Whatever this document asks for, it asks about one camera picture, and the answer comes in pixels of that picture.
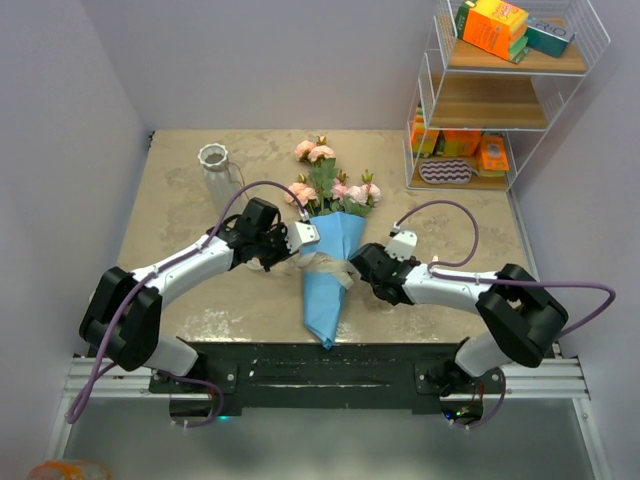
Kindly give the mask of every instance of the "beige ribbon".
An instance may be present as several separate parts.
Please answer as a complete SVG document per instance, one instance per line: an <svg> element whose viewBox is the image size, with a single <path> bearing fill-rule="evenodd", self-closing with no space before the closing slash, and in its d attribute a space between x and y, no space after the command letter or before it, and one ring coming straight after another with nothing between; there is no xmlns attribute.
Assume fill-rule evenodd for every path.
<svg viewBox="0 0 640 480"><path fill-rule="evenodd" d="M307 253L301 255L295 259L289 259L286 263L287 270L299 269L307 273L330 273L335 277L340 284L349 290L353 285L351 274L356 272L356 269L346 260L336 260L323 252ZM245 264L249 270L261 271L262 266L257 259L253 259Z"/></svg>

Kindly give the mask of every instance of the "blue paper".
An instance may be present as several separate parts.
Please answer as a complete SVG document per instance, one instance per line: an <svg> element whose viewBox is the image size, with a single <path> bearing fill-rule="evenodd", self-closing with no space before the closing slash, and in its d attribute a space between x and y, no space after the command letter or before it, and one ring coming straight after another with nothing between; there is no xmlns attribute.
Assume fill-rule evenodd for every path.
<svg viewBox="0 0 640 480"><path fill-rule="evenodd" d="M324 252L331 258L347 260L360 246L367 221L356 215L336 212L313 217L320 242L301 250L302 255ZM304 274L304 324L327 350L333 346L344 303L345 288L330 273Z"/></svg>

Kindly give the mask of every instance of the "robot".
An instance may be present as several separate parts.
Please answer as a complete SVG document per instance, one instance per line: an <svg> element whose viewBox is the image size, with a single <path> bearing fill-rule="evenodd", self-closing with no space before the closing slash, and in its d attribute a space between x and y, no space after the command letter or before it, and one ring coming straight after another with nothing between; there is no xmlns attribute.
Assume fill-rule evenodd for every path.
<svg viewBox="0 0 640 480"><path fill-rule="evenodd" d="M301 213L300 221L285 225L276 206L253 198L241 215L227 218L215 231L208 230L192 246L161 262L131 272L107 270L82 320L80 336L126 371L148 367L202 384L210 378L211 360L185 341L160 335L162 310L207 278L253 258L269 271L318 242L317 229ZM350 262L374 295L392 305L437 304L483 318L487 333L463 340L453 355L426 372L437 394L468 391L478 377L510 362L540 365L568 320L566 310L517 265L472 274L437 269L450 277L437 278L436 270L413 256L417 240L415 232L394 227L386 246L366 244ZM476 281L465 280L469 277ZM481 279L519 280L527 286L486 285Z"/></svg>

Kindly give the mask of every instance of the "pink flower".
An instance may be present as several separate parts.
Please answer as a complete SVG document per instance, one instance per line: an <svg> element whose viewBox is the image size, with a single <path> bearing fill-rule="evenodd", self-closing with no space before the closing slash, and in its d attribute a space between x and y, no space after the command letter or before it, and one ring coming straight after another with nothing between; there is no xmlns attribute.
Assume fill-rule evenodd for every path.
<svg viewBox="0 0 640 480"><path fill-rule="evenodd" d="M373 204L377 205L382 198L382 192L375 183L367 183L362 186L362 189L367 192L367 196L371 197Z"/></svg>
<svg viewBox="0 0 640 480"><path fill-rule="evenodd" d="M289 185L289 190L291 190L291 193L293 193L298 198L298 200L300 200L300 203L302 203L302 205L306 205L307 203L309 203L309 200L316 200L318 198L316 191L308 185L305 185L304 183L292 183L291 185ZM294 199L291 195L285 193L284 201L287 203L293 203Z"/></svg>
<svg viewBox="0 0 640 480"><path fill-rule="evenodd" d="M341 202L344 200L344 196L347 194L347 186L340 183L340 180L335 178L333 180L333 187L331 187L331 193L333 194L334 200L340 200Z"/></svg>
<svg viewBox="0 0 640 480"><path fill-rule="evenodd" d="M347 197L352 199L354 202L358 202L360 205L366 205L369 195L362 187L353 186L347 189Z"/></svg>
<svg viewBox="0 0 640 480"><path fill-rule="evenodd" d="M325 158L334 158L336 154L333 150L326 145L320 145L318 147L314 147L311 152L309 152L309 161L311 163L317 162L319 159L324 160Z"/></svg>
<svg viewBox="0 0 640 480"><path fill-rule="evenodd" d="M296 147L296 158L298 161L305 160L309 156L309 152L314 149L316 146L315 143L310 142L309 140L305 140L304 142L300 142L300 144Z"/></svg>

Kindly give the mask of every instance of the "beige tabletop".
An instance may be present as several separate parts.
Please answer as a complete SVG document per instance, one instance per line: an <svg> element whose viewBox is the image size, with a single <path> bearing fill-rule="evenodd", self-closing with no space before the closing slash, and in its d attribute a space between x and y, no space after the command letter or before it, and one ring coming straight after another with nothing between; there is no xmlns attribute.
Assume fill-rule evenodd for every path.
<svg viewBox="0 0 640 480"><path fill-rule="evenodd" d="M308 168L293 155L302 140L327 135L343 168L357 180L368 168L383 199L367 217L363 243L386 243L394 221L409 208L432 199L466 205L480 225L480 244L467 270L498 270L525 257L503 192L405 188L401 131L164 130L157 131L120 252L127 270L155 263L197 240L216 221L197 155L208 143L223 143L247 182L275 180L285 185ZM282 192L258 187L252 196L281 208L285 221L296 211ZM416 257L459 260L472 244L472 227L463 213L435 206L411 217L407 226L419 236ZM337 341L342 343L457 342L485 327L478 316L439 306L393 307L356 281L347 292ZM211 278L163 312L162 333L189 341L314 342L302 322L300 272L276 266L270 273L246 266Z"/></svg>

